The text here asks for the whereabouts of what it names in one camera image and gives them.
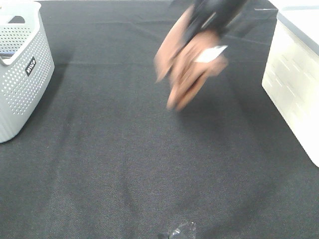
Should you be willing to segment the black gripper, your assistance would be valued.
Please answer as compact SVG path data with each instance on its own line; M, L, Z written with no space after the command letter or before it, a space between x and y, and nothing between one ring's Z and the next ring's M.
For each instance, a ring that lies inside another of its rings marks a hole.
M205 36L206 41L216 45L227 25L236 18L246 0L196 0L185 13L184 45Z

